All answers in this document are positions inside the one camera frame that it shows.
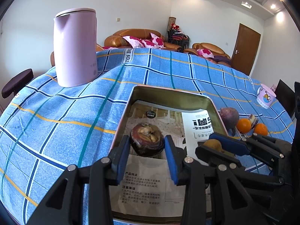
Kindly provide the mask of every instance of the tangerine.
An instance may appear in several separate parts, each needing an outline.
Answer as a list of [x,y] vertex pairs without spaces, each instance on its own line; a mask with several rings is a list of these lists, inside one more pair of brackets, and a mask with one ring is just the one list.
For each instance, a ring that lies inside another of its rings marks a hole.
[[251,121],[247,118],[241,118],[236,127],[241,133],[246,134],[251,130]]
[[261,134],[261,135],[268,135],[268,128],[266,125],[262,124],[262,123],[259,123],[255,126],[254,128],[254,133],[257,133],[257,134]]

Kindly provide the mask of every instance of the pink kettle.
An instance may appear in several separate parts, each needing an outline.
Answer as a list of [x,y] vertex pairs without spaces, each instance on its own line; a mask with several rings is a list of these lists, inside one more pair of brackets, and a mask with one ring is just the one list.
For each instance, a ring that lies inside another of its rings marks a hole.
[[94,9],[69,9],[55,16],[53,42],[60,86],[81,86],[97,77],[96,36]]

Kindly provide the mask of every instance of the dark brown stool seat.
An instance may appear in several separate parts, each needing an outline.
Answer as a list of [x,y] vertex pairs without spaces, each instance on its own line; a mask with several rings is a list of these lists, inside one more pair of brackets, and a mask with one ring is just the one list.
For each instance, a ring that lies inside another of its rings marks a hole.
[[33,79],[32,69],[27,69],[18,75],[14,76],[2,89],[1,94],[5,99],[13,93],[15,96]]

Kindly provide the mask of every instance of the brown door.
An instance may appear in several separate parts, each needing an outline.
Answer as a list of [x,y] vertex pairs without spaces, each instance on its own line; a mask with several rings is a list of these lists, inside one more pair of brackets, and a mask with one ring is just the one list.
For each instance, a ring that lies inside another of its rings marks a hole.
[[231,67],[249,75],[256,57],[260,34],[240,24],[232,55]]

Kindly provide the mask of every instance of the black round logo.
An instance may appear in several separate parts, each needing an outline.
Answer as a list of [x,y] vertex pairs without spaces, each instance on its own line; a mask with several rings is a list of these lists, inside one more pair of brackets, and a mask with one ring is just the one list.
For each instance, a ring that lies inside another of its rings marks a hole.
[[156,117],[156,114],[155,114],[154,111],[147,111],[147,112],[146,112],[146,116],[147,116],[148,118],[150,118],[150,119],[153,119],[153,118]]

